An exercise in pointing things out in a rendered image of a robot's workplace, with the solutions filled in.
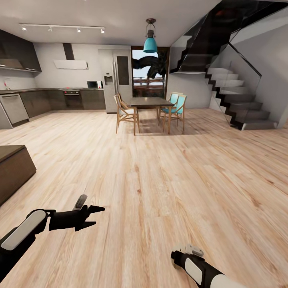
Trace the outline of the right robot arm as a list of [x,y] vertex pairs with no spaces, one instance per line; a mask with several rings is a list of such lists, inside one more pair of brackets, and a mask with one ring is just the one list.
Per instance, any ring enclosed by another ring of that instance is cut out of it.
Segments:
[[205,262],[201,248],[186,243],[185,253],[172,252],[174,263],[181,266],[196,282],[199,288],[248,288]]

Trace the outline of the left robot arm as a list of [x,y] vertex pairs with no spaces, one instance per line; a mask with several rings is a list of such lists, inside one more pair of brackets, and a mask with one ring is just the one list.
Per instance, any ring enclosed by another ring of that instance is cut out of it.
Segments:
[[56,212],[56,210],[37,209],[30,213],[20,226],[13,228],[0,240],[0,283],[17,264],[20,258],[36,240],[35,235],[43,232],[48,217],[49,231],[75,227],[75,231],[96,224],[87,221],[91,213],[105,211],[104,207],[84,205],[87,195],[78,198],[72,211]]

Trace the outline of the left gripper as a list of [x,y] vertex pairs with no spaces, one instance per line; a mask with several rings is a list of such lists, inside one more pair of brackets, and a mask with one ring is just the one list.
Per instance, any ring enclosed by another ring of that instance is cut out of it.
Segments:
[[86,222],[86,219],[91,213],[101,211],[105,211],[105,208],[93,205],[91,205],[89,208],[87,205],[82,205],[80,210],[66,211],[66,217],[62,229],[75,227],[75,231],[79,231],[86,227],[95,225],[96,221]]

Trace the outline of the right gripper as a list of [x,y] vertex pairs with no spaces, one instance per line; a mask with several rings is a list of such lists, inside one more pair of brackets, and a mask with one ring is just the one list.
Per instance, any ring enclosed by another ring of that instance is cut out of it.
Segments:
[[179,251],[172,252],[171,258],[174,259],[174,263],[181,266],[185,270],[185,260],[189,257],[188,254],[181,253]]

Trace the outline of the pillar candle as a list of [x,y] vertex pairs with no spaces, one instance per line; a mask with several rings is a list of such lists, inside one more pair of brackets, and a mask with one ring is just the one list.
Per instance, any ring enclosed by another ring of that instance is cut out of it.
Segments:
[[[185,246],[182,244],[175,244],[172,248],[172,252],[175,252],[176,250],[181,252],[181,253],[185,253],[185,251],[186,251]],[[178,266],[177,264],[174,263],[174,259],[172,259],[172,258],[171,258],[171,263],[173,264],[173,266],[176,269],[182,269],[181,266]]]

